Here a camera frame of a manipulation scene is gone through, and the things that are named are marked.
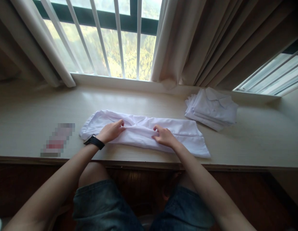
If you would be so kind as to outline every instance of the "denim shorts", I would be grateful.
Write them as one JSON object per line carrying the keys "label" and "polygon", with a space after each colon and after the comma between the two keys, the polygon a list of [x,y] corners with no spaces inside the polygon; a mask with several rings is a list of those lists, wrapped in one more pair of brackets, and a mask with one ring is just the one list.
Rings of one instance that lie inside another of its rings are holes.
{"label": "denim shorts", "polygon": [[[76,230],[144,230],[113,180],[79,188],[74,197]],[[150,230],[209,230],[214,218],[198,194],[177,186]]]}

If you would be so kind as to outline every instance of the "wooden floor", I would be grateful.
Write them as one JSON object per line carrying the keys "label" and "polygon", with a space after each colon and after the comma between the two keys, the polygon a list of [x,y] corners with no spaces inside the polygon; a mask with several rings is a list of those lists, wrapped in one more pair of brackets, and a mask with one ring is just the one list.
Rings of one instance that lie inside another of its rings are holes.
{"label": "wooden floor", "polygon": [[[0,165],[0,217],[11,217],[60,166]],[[171,172],[108,169],[136,216],[163,210],[162,187]],[[261,173],[211,172],[257,230],[296,227]],[[75,190],[66,204],[73,204]],[[74,230],[73,207],[58,217],[55,230]],[[212,230],[220,230],[216,224]]]}

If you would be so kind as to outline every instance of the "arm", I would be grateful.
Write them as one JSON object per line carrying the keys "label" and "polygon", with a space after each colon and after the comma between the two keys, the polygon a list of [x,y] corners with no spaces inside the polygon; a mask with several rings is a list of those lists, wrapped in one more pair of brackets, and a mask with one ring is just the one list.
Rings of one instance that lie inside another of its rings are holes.
{"label": "arm", "polygon": [[191,178],[196,191],[208,206],[222,230],[255,230],[213,176],[195,159],[167,128],[156,125],[158,143],[172,148]]}
{"label": "arm", "polygon": [[[122,119],[107,124],[96,137],[106,144],[125,130],[123,125]],[[83,147],[31,196],[4,230],[44,230],[98,150],[93,144]]]}

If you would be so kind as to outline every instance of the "hand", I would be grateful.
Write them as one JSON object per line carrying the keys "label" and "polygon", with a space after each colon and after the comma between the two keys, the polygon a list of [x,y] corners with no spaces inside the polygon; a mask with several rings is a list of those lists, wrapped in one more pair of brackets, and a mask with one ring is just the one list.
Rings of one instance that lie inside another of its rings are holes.
{"label": "hand", "polygon": [[124,121],[120,119],[117,122],[105,125],[96,138],[106,144],[116,139],[125,129]]}
{"label": "hand", "polygon": [[174,144],[178,142],[171,131],[167,128],[163,128],[160,125],[156,124],[153,130],[159,133],[159,136],[152,136],[152,138],[155,139],[159,144],[163,144],[167,147],[173,148]]}

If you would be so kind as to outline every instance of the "watch strap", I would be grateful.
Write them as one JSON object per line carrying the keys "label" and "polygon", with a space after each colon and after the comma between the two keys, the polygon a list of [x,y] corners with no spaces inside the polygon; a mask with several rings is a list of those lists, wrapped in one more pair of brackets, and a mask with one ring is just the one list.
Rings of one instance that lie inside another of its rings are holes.
{"label": "watch strap", "polygon": [[100,141],[99,139],[97,139],[95,136],[90,137],[90,139],[88,139],[84,144],[94,144],[95,146],[97,146],[100,150],[105,146],[105,144]]}

